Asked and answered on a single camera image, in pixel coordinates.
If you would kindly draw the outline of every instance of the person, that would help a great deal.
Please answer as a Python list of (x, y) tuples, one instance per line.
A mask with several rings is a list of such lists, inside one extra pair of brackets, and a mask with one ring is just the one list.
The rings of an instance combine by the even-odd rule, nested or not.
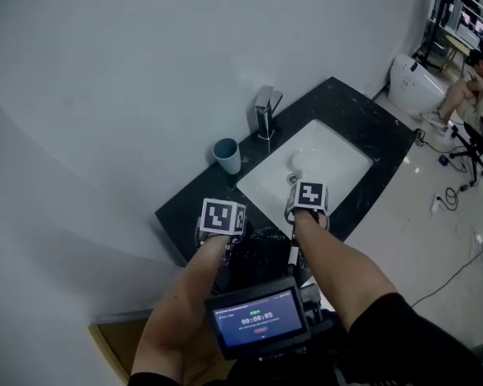
[(481, 79), (458, 80), (448, 89), (447, 96), (438, 110), (420, 115), (442, 135), (448, 131), (448, 123), (455, 109), (461, 120), (468, 123), (479, 134), (483, 134), (480, 120), (480, 117), (483, 117), (483, 52), (472, 50), (467, 64), (474, 68)]
[[(310, 212), (295, 212), (300, 248), (349, 333), (350, 353), (359, 356), (348, 376), (360, 383), (372, 377), (382, 384), (482, 385), (483, 366), (474, 354), (418, 316), (378, 266), (330, 234), (326, 222), (324, 216), (317, 223)], [(204, 318), (204, 300), (228, 241), (228, 236), (207, 239), (155, 307), (139, 341), (129, 386), (182, 384), (183, 350)], [(328, 340), (322, 347), (329, 348)], [(272, 362), (239, 359), (227, 380), (211, 384), (339, 384), (330, 375), (327, 354), (308, 353)]]

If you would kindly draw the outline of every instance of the blue cup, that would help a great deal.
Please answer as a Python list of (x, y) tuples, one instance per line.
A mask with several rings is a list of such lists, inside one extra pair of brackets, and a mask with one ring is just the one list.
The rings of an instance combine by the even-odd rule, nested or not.
[(232, 138), (223, 138), (216, 142), (213, 146), (213, 156), (230, 175), (235, 175), (242, 168), (240, 148)]

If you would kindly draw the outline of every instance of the black sleeve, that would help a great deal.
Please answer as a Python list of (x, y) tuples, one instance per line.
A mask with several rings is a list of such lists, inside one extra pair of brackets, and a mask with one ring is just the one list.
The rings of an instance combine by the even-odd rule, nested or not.
[(179, 386), (179, 384), (169, 377), (158, 375), (157, 373), (134, 373), (127, 386)]
[(476, 356), (418, 316), (399, 294), (379, 298), (354, 322), (349, 334), (356, 353), (346, 364), (349, 370), (342, 371), (354, 376), (351, 381), (483, 384), (483, 365)]

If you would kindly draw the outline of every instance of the black office chair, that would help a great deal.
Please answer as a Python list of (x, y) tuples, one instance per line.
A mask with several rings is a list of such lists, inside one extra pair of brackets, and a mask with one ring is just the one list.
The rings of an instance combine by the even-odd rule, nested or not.
[(473, 161), (473, 179), (469, 183), (470, 186), (474, 186), (477, 181), (477, 165), (479, 164), (483, 169), (483, 162), (481, 156), (483, 156), (483, 136), (481, 136), (471, 125), (464, 123), (465, 131), (470, 136), (470, 144), (461, 137), (458, 133), (456, 125), (452, 127), (452, 138), (459, 138), (462, 144), (465, 146), (466, 151), (460, 153), (450, 153), (449, 158), (457, 158), (460, 156), (469, 156)]

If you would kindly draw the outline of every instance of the drain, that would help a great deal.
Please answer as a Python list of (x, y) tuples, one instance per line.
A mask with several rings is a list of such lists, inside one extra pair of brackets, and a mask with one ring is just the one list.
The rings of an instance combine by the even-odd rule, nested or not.
[(287, 182), (290, 186), (293, 186), (294, 184), (297, 183), (297, 180), (300, 179), (300, 175), (298, 173), (290, 173), (287, 176)]

